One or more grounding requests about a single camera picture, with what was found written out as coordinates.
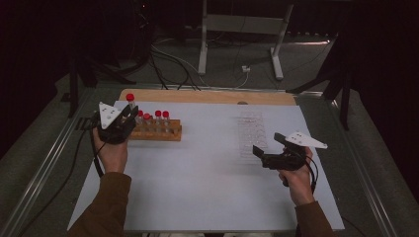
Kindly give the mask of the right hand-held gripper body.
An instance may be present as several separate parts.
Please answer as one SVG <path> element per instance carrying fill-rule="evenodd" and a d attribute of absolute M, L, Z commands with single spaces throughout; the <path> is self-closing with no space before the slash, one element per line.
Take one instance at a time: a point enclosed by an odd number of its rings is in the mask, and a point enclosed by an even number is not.
<path fill-rule="evenodd" d="M 295 171 L 301 168 L 306 161 L 305 147 L 326 149 L 328 145 L 312 138 L 300 131 L 285 135 L 286 141 L 290 143 L 285 146 L 282 154 L 264 154 L 262 167 L 271 170 Z"/>

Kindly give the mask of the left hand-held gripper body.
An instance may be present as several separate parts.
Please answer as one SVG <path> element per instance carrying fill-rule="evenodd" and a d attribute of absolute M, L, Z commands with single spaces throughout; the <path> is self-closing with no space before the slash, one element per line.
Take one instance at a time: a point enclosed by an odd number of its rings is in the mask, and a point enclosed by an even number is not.
<path fill-rule="evenodd" d="M 104 103 L 99 104 L 97 129 L 102 141 L 110 144 L 123 143 L 136 127 L 136 121 L 130 118 L 130 113 L 127 118 L 121 116 L 122 110 Z"/>

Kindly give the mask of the clear plastic tube rack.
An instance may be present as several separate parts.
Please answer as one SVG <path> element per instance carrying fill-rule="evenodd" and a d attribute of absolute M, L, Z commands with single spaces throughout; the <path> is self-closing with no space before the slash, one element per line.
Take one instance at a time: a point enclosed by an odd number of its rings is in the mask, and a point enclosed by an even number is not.
<path fill-rule="evenodd" d="M 252 160 L 253 146 L 268 147 L 263 116 L 259 112 L 241 112 L 237 125 L 240 158 Z"/>

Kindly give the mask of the wooden test tube rack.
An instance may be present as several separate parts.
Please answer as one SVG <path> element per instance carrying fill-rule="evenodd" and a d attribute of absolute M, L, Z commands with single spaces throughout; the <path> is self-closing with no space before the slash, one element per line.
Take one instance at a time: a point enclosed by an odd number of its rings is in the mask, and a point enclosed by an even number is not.
<path fill-rule="evenodd" d="M 179 119 L 146 120 L 138 123 L 130 136 L 131 140 L 180 141 L 182 139 L 182 125 Z"/>

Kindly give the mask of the person's left hand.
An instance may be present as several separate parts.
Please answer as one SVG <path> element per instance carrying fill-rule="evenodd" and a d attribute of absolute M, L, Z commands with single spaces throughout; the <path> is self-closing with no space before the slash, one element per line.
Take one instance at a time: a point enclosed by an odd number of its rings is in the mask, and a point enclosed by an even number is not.
<path fill-rule="evenodd" d="M 94 153 L 99 156 L 106 173 L 123 173 L 127 162 L 127 141 L 109 144 L 100 139 L 98 129 L 93 129 Z"/>

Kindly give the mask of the person's right hand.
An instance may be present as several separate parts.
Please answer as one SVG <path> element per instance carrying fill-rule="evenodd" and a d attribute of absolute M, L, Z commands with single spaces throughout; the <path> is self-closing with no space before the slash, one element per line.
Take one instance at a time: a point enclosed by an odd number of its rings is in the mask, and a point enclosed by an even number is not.
<path fill-rule="evenodd" d="M 291 199 L 296 206 L 315 202 L 311 190 L 310 171 L 308 168 L 310 159 L 312 158 L 312 152 L 308 147 L 305 147 L 305 152 L 307 164 L 295 171 L 279 171 L 280 179 L 287 181 L 289 184 Z"/>

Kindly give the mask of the black stand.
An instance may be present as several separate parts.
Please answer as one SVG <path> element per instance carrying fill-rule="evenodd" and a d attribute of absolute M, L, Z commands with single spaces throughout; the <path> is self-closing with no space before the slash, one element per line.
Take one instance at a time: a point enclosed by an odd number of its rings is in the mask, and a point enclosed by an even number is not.
<path fill-rule="evenodd" d="M 337 37 L 315 78 L 296 88 L 287 89 L 286 92 L 300 94 L 322 82 L 328 81 L 322 97 L 325 100 L 332 101 L 336 99 L 339 93 L 342 93 L 339 120 L 342 126 L 348 130 L 348 110 L 352 78 L 344 46 L 345 44 L 342 42 L 341 37 Z"/>
<path fill-rule="evenodd" d="M 71 119 L 77 112 L 80 103 L 78 95 L 78 81 L 82 80 L 85 87 L 95 88 L 97 85 L 96 76 L 93 73 L 92 67 L 96 68 L 112 79 L 117 80 L 121 84 L 134 85 L 133 81 L 125 79 L 122 75 L 111 70 L 107 66 L 97 62 L 96 60 L 86 55 L 72 55 L 69 57 L 69 92 L 64 95 L 65 102 L 70 103 L 68 117 Z"/>

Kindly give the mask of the white table mat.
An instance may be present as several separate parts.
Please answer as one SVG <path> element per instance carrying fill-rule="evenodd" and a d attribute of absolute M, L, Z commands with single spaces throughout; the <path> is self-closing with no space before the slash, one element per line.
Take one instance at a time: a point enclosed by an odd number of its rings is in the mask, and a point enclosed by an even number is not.
<path fill-rule="evenodd" d="M 142 102 L 182 123 L 177 142 L 132 140 L 127 232 L 277 232 L 296 227 L 289 191 L 274 170 L 239 154 L 241 112 L 263 116 L 267 153 L 280 153 L 274 134 L 306 132 L 297 106 Z"/>

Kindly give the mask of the aluminium rail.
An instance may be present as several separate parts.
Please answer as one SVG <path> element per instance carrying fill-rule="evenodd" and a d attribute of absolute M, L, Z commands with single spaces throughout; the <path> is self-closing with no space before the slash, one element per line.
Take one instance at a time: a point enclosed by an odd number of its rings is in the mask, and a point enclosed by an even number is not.
<path fill-rule="evenodd" d="M 24 222 L 32 209 L 36 199 L 38 198 L 44 183 L 46 182 L 50 172 L 55 166 L 62 150 L 64 149 L 77 120 L 80 116 L 80 111 L 84 108 L 86 103 L 90 100 L 94 93 L 94 89 L 85 89 L 79 98 L 78 107 L 75 109 L 71 118 L 68 118 L 61 129 L 59 135 L 54 140 L 47 155 L 39 165 L 37 171 L 29 181 L 23 195 L 19 199 L 13 212 L 6 221 L 4 227 L 0 230 L 0 237 L 18 237 Z"/>
<path fill-rule="evenodd" d="M 349 153 L 350 160 L 353 163 L 353 167 L 357 174 L 357 178 L 362 186 L 365 193 L 366 199 L 369 203 L 372 213 L 375 216 L 377 225 L 383 237 L 399 237 L 391 220 L 389 219 L 388 213 L 381 201 L 379 194 L 371 180 L 370 175 L 366 169 L 366 166 L 356 148 L 350 134 L 343 128 L 340 121 L 340 110 L 335 101 L 327 101 L 327 107 L 333 117 L 336 126 L 338 127 L 340 136 L 344 140 L 346 150 Z"/>

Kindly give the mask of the grey metal stand frame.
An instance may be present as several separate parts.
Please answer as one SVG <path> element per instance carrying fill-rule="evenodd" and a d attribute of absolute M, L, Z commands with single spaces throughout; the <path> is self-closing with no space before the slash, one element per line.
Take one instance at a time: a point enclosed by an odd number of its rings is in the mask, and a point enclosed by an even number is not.
<path fill-rule="evenodd" d="M 198 74 L 205 75 L 207 70 L 208 45 L 207 33 L 246 33 L 275 35 L 278 37 L 274 47 L 270 48 L 271 60 L 275 78 L 284 79 L 284 72 L 280 62 L 279 52 L 288 28 L 293 4 L 286 5 L 286 11 L 281 18 L 265 18 L 253 16 L 219 15 L 208 13 L 208 0 L 203 0 L 201 51 L 198 64 Z"/>

